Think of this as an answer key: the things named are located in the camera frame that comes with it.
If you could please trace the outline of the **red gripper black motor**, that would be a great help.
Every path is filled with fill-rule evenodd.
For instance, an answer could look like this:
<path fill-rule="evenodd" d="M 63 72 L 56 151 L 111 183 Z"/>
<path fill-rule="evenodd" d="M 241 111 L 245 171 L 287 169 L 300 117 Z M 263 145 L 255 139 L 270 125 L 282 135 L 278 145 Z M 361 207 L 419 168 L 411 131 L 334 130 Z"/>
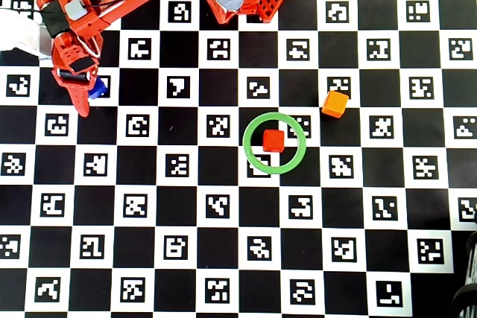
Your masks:
<path fill-rule="evenodd" d="M 95 86 L 101 57 L 101 36 L 83 39 L 74 33 L 61 33 L 54 39 L 52 73 L 66 89 L 81 117 L 89 114 L 89 90 Z"/>

